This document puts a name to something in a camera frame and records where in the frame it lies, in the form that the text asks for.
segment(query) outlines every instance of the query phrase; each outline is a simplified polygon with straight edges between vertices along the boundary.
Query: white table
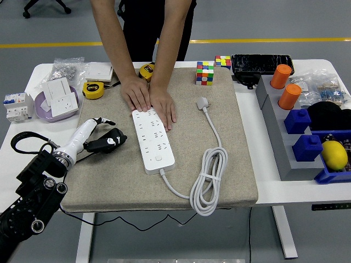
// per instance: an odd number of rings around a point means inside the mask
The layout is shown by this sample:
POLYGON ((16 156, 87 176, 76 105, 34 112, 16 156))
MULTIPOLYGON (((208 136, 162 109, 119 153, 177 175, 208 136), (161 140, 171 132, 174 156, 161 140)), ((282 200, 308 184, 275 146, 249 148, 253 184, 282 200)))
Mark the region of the white table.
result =
MULTIPOLYGON (((141 67, 143 62, 134 63, 135 68, 141 67)), ((336 73, 334 67, 326 60, 294 60, 295 74, 310 68, 325 68, 336 73)), ((177 62, 175 67, 196 67, 196 61, 177 62)), ((35 67, 25 91, 33 98, 39 93, 37 84, 51 71, 51 64, 40 64, 35 67)), ((347 92, 339 78, 342 89, 347 92)), ((286 219, 284 204, 292 203, 342 203, 351 202, 351 183, 318 185, 315 181, 281 181, 276 167, 273 150, 265 127, 263 115, 259 109, 254 90, 234 82, 237 101, 240 108, 242 122, 251 155, 253 170, 258 187, 258 202, 256 205, 273 207, 279 234, 286 258, 296 258, 297 253, 290 228, 286 219)), ((56 144, 63 145, 77 128, 79 114, 69 119, 48 123, 36 116, 23 123, 12 123, 0 149, 0 167, 2 189, 0 192, 0 212, 7 209, 17 198, 15 190, 20 185, 16 176, 34 158, 34 155, 21 155, 10 146, 14 135, 23 131, 33 131, 52 139, 56 144)), ((27 139, 18 143, 18 148, 25 151, 39 149, 41 140, 27 139)), ((89 221, 94 219, 94 213, 84 215, 89 221)), ((78 245, 77 262, 88 262, 92 236, 92 227, 82 225, 80 244, 78 245)))

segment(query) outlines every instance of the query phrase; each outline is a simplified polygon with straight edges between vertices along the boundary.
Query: table leg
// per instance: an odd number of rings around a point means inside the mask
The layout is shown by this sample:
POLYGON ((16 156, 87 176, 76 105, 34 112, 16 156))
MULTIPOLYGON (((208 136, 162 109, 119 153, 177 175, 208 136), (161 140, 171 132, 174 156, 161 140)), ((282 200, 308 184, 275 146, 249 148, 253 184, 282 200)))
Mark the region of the table leg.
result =
POLYGON ((285 259, 297 258, 297 251, 283 205, 272 207, 285 259))
MULTIPOLYGON (((95 213, 84 213, 83 220, 94 222, 95 213)), ((76 263, 89 263, 90 246, 92 244, 93 226, 82 222, 81 234, 79 237, 76 263)))

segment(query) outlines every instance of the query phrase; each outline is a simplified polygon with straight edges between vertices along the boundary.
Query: cube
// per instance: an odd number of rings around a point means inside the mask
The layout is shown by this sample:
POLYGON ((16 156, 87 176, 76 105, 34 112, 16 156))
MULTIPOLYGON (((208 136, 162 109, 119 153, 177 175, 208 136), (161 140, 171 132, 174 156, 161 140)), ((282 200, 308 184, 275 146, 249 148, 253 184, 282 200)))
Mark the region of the cube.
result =
POLYGON ((304 134, 304 131, 311 124, 311 119, 305 108, 291 110, 284 120, 284 124, 288 134, 304 134))
POLYGON ((313 162, 322 150, 323 146, 318 135, 301 135, 292 146, 298 162, 313 162))
POLYGON ((230 56, 215 56, 214 57, 215 67, 226 67, 227 69, 231 68, 230 56))
POLYGON ((198 61, 196 69, 196 85, 209 86, 213 83, 213 61, 198 61))

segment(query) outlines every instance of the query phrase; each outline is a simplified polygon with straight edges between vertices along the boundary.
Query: yellow tape measure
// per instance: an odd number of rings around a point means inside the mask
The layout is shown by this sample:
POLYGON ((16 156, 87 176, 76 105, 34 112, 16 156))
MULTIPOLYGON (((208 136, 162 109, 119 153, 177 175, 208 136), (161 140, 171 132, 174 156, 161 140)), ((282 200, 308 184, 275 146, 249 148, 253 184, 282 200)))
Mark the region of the yellow tape measure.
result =
POLYGON ((95 100, 104 95, 103 82, 85 82, 83 85, 83 95, 89 100, 95 100))
POLYGON ((152 73, 154 72, 155 63, 149 63, 142 66, 139 70, 139 77, 146 80, 148 83, 151 81, 152 73))

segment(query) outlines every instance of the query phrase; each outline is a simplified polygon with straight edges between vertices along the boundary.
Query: black box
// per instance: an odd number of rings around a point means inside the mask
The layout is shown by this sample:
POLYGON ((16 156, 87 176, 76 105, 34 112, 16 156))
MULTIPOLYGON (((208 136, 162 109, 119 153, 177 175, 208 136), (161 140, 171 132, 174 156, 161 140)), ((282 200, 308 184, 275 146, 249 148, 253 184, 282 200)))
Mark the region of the black box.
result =
POLYGON ((248 88, 257 85, 261 75, 273 75, 279 64, 288 65, 291 75, 294 67, 289 55, 237 54, 231 56, 231 65, 235 78, 248 88))

